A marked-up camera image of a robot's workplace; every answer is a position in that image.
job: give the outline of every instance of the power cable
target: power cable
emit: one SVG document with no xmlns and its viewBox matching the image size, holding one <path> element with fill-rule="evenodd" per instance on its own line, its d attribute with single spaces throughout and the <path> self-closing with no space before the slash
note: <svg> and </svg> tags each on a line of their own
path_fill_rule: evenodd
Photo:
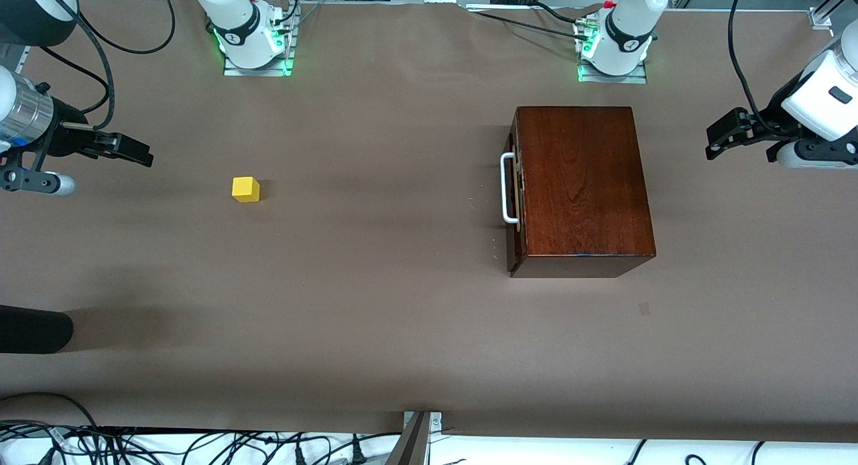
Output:
<svg viewBox="0 0 858 465">
<path fill-rule="evenodd" d="M 686 465 L 692 465 L 692 460 L 700 462 L 700 465 L 706 465 L 704 459 L 700 458 L 699 455 L 694 455 L 693 453 L 689 456 L 686 456 Z"/>
<path fill-rule="evenodd" d="M 637 444 L 637 447 L 635 447 L 634 454 L 631 455 L 631 459 L 626 462 L 625 465 L 635 465 L 635 462 L 637 462 L 637 456 L 641 454 L 641 449 L 643 449 L 644 444 L 646 444 L 645 438 L 644 440 L 641 440 L 639 444 Z"/>
<path fill-rule="evenodd" d="M 735 44 L 733 44 L 733 20 L 735 19 L 736 7 L 738 6 L 739 0 L 733 0 L 733 6 L 730 7 L 730 16 L 727 20 L 727 50 L 730 53 L 730 62 L 733 63 L 733 70 L 736 71 L 736 76 L 739 77 L 739 83 L 742 84 L 742 91 L 745 93 L 745 98 L 747 98 L 748 105 L 751 106 L 751 111 L 753 111 L 753 116 L 757 118 L 757 122 L 759 122 L 766 131 L 772 133 L 772 135 L 786 136 L 784 132 L 773 129 L 766 120 L 763 120 L 763 117 L 760 117 L 757 102 L 754 101 L 753 95 L 751 94 L 751 87 L 748 86 L 747 78 L 745 78 L 742 68 L 739 67 L 739 60 L 736 58 Z"/>
<path fill-rule="evenodd" d="M 386 434 L 367 435 L 365 437 L 357 438 L 356 440 L 352 439 L 351 442 L 343 444 L 342 446 L 338 446 L 335 449 L 331 450 L 330 452 L 328 452 L 327 455 L 322 456 L 321 458 L 319 458 L 318 460 L 313 462 L 312 465 L 319 465 L 319 463 L 322 463 L 322 460 L 325 460 L 325 459 L 327 459 L 327 462 L 330 462 L 330 457 L 333 456 L 334 453 L 340 452 L 340 450 L 343 450 L 343 449 L 346 449 L 346 448 L 352 446 L 352 444 L 355 442 L 362 442 L 365 440 L 372 440 L 373 438 L 380 438 L 380 437 L 392 437 L 394 435 L 402 435 L 402 433 L 400 431 L 390 431 L 390 432 L 387 432 Z"/>
<path fill-rule="evenodd" d="M 559 19 L 559 20 L 563 21 L 564 23 L 572 23 L 573 25 L 575 23 L 575 19 L 566 18 L 566 16 L 563 16 L 563 14 L 556 12 L 555 10 L 553 10 L 550 6 L 548 6 L 545 3 L 542 3 L 539 1 L 528 2 L 528 6 L 541 7 L 542 9 L 548 11 L 548 14 L 551 14 L 551 16 L 554 16 L 554 18 Z"/>
<path fill-rule="evenodd" d="M 113 72 L 110 69 L 110 62 L 107 61 L 107 55 L 105 55 L 104 48 L 101 47 L 101 44 L 98 41 L 98 38 L 93 34 L 92 29 L 83 22 L 83 19 L 80 18 L 79 14 L 75 10 L 73 10 L 68 4 L 63 0 L 55 0 L 56 4 L 65 10 L 69 16 L 83 29 L 84 34 L 89 38 L 89 41 L 93 43 L 95 50 L 99 53 L 99 58 L 101 59 L 101 64 L 105 69 L 105 77 L 107 77 L 107 115 L 105 115 L 104 120 L 98 125 L 93 125 L 94 130 L 104 129 L 110 122 L 113 120 L 113 111 L 116 110 L 116 87 L 113 84 Z"/>
<path fill-rule="evenodd" d="M 104 81 L 104 78 L 101 78 L 99 75 L 89 71 L 86 68 L 83 68 L 81 65 L 78 65 L 76 62 L 70 61 L 66 57 L 60 55 L 59 53 L 56 53 L 54 50 L 51 50 L 49 47 L 42 46 L 41 48 L 42 48 L 42 51 L 45 51 L 45 53 L 47 53 L 49 56 L 51 56 L 56 61 L 59 61 L 62 64 L 67 65 L 68 67 L 76 69 L 80 73 L 85 74 L 89 78 L 92 78 L 93 80 L 98 81 L 98 83 L 101 84 L 101 87 L 104 89 L 104 95 L 101 97 L 101 99 L 99 99 L 99 101 L 97 103 L 95 103 L 95 105 L 89 106 L 89 107 L 81 110 L 80 113 L 85 115 L 91 111 L 98 110 L 98 108 L 101 108 L 101 106 L 107 102 L 107 99 L 110 98 L 110 93 L 107 90 L 107 81 Z"/>
<path fill-rule="evenodd" d="M 172 37 L 174 37 L 174 35 L 176 34 L 176 11 L 172 7 L 172 1 L 170 1 L 170 0 L 164 0 L 164 1 L 166 1 L 166 6 L 168 6 L 168 8 L 170 10 L 170 34 L 168 34 L 168 36 L 166 37 L 166 40 L 164 40 L 163 43 L 159 44 L 159 46 L 156 46 L 150 50 L 132 50 L 131 48 L 126 48 L 125 46 L 121 46 L 121 44 L 113 43 L 113 41 L 108 40 L 108 38 L 106 38 L 105 35 L 101 34 L 97 29 L 95 29 L 95 26 L 93 26 L 92 23 L 90 23 L 88 20 L 86 20 L 86 16 L 84 16 L 83 13 L 80 13 L 80 18 L 83 19 L 83 22 L 85 22 L 86 25 L 88 25 L 89 28 L 93 30 L 93 32 L 96 36 L 98 36 L 99 38 L 101 38 L 102 41 L 109 44 L 110 46 L 113 46 L 117 50 L 125 51 L 125 53 L 131 53 L 132 55 L 151 55 L 153 53 L 157 53 L 158 51 L 165 49 L 166 46 L 168 46 L 168 44 L 170 44 L 170 42 L 172 41 Z"/>
<path fill-rule="evenodd" d="M 93 428 L 98 428 L 98 425 L 95 424 L 95 418 L 93 418 L 92 414 L 89 413 L 89 410 L 86 410 L 80 402 L 74 400 L 74 398 L 68 397 L 67 395 L 63 395 L 62 393 L 55 393 L 52 391 L 28 391 L 25 393 L 16 393 L 14 395 L 9 395 L 8 397 L 0 398 L 0 403 L 9 400 L 15 400 L 17 398 L 27 398 L 27 397 L 49 397 L 49 398 L 59 398 L 60 400 L 70 402 L 77 408 L 78 411 L 83 413 L 83 416 L 86 417 L 86 421 L 89 422 Z"/>
<path fill-rule="evenodd" d="M 759 449 L 763 447 L 765 442 L 757 442 L 756 446 L 753 447 L 753 452 L 751 452 L 751 465 L 757 465 L 757 452 Z"/>
<path fill-rule="evenodd" d="M 566 36 L 570 38 L 574 38 L 574 40 L 587 40 L 587 37 L 579 34 L 568 34 L 567 32 L 557 31 L 557 29 L 543 28 L 542 26 L 530 25 L 530 23 L 523 23 L 521 21 L 515 21 L 514 19 L 506 19 L 500 16 L 495 16 L 494 14 L 487 14 L 483 12 L 475 12 L 475 14 L 479 14 L 485 18 L 496 19 L 499 21 L 503 21 L 505 23 L 510 23 L 511 25 L 523 26 L 524 28 L 536 29 L 536 31 L 544 31 L 547 34 L 556 34 L 561 36 Z"/>
</svg>

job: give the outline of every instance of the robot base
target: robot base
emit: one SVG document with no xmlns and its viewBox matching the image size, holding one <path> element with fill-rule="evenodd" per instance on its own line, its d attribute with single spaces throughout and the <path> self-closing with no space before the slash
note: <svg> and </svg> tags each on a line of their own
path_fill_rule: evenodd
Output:
<svg viewBox="0 0 858 465">
<path fill-rule="evenodd" d="M 276 8 L 280 17 L 282 17 L 282 9 Z M 273 29 L 286 29 L 287 31 L 282 38 L 283 46 L 286 47 L 281 54 L 273 57 L 266 65 L 259 68 L 240 68 L 229 58 L 224 58 L 223 74 L 224 76 L 290 76 L 292 75 L 292 65 L 295 60 L 295 46 L 298 44 L 298 22 L 301 16 L 301 6 L 295 8 L 295 13 L 292 14 L 288 21 L 281 23 Z"/>
<path fill-rule="evenodd" d="M 595 81 L 596 83 L 632 83 L 646 84 L 646 65 L 640 62 L 630 74 L 613 76 L 601 73 L 592 62 L 578 54 L 578 81 Z"/>
</svg>

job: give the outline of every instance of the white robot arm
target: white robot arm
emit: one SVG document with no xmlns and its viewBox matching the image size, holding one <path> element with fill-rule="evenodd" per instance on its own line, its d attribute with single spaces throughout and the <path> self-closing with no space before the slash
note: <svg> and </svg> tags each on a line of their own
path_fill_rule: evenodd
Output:
<svg viewBox="0 0 858 465">
<path fill-rule="evenodd" d="M 0 0 L 0 43 L 55 46 L 71 34 L 76 17 L 77 0 Z M 0 188 L 73 193 L 74 179 L 43 171 L 49 156 L 79 153 L 152 165 L 148 145 L 88 125 L 82 111 L 49 95 L 50 89 L 0 67 Z M 34 155 L 26 166 L 25 153 Z"/>
<path fill-rule="evenodd" d="M 790 168 L 858 170 L 858 21 L 778 90 L 759 116 L 734 108 L 706 131 L 706 157 L 775 141 L 770 162 Z"/>
<path fill-rule="evenodd" d="M 631 73 L 646 59 L 652 32 L 669 0 L 618 0 L 598 12 L 598 35 L 581 56 L 601 73 Z"/>
<path fill-rule="evenodd" d="M 212 20 L 221 50 L 237 67 L 259 68 L 286 50 L 282 8 L 260 0 L 197 1 Z"/>
</svg>

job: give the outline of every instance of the wooden box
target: wooden box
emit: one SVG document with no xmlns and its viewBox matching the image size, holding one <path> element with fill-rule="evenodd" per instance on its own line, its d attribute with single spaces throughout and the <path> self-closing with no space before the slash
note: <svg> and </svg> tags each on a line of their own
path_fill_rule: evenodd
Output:
<svg viewBox="0 0 858 465">
<path fill-rule="evenodd" d="M 656 256 L 627 107 L 519 107 L 501 157 L 512 277 L 617 277 Z"/>
</svg>

